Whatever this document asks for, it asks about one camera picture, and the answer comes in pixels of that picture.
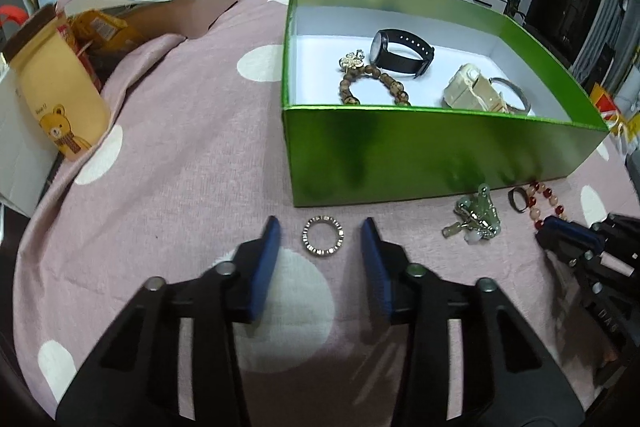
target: bear illustration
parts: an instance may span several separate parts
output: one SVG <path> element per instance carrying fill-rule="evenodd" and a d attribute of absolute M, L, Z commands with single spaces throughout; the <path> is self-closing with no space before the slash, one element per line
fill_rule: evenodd
<path fill-rule="evenodd" d="M 40 127 L 58 146 L 65 156 L 76 155 L 82 150 L 91 149 L 91 144 L 71 131 L 71 124 L 65 117 L 65 108 L 58 104 L 52 112 L 40 118 Z"/>

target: rhinestone ring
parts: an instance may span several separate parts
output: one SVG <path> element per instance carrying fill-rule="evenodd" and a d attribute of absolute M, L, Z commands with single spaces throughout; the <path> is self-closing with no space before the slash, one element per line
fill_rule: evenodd
<path fill-rule="evenodd" d="M 338 239 L 335 241 L 335 245 L 333 245 L 331 248 L 328 248 L 327 250 L 322 250 L 321 248 L 316 248 L 309 244 L 309 239 L 308 239 L 309 229 L 312 226 L 317 225 L 318 223 L 326 223 L 328 225 L 331 225 L 332 227 L 334 227 L 335 231 L 338 233 Z M 338 223 L 336 219 L 330 216 L 312 217 L 306 222 L 305 228 L 302 229 L 303 245 L 305 245 L 305 248 L 310 253 L 317 255 L 319 257 L 324 257 L 325 255 L 331 255 L 333 253 L 336 253 L 342 246 L 343 240 L 344 240 L 344 230 L 342 229 L 341 224 Z"/>

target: gold flower charm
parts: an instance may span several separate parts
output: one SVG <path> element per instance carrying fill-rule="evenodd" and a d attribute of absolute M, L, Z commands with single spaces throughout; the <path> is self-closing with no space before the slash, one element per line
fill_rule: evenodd
<path fill-rule="evenodd" d="M 364 52 L 358 50 L 355 53 L 347 53 L 347 56 L 341 58 L 338 63 L 340 64 L 340 69 L 345 73 L 353 68 L 360 68 L 364 66 Z"/>

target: watch face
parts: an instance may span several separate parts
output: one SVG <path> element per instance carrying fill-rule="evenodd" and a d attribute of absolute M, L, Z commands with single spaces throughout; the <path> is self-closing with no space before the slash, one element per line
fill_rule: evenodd
<path fill-rule="evenodd" d="M 380 51 L 382 51 L 382 33 L 378 32 L 376 33 L 376 36 L 373 37 L 371 50 L 369 51 L 369 62 L 371 62 L 371 64 L 376 64 L 378 62 Z"/>

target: dark ring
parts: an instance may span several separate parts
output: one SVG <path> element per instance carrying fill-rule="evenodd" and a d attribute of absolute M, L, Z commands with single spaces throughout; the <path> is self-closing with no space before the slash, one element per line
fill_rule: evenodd
<path fill-rule="evenodd" d="M 516 201 L 515 198 L 513 197 L 514 193 L 518 193 L 519 195 L 522 196 L 522 199 L 524 199 L 524 208 L 518 208 L 516 205 Z M 509 204 L 511 205 L 511 208 L 513 210 L 515 210 L 517 213 L 519 214 L 524 214 L 525 212 L 527 212 L 527 208 L 529 208 L 529 196 L 527 196 L 527 191 L 522 188 L 522 187 L 513 187 L 510 191 L 509 191 Z"/>

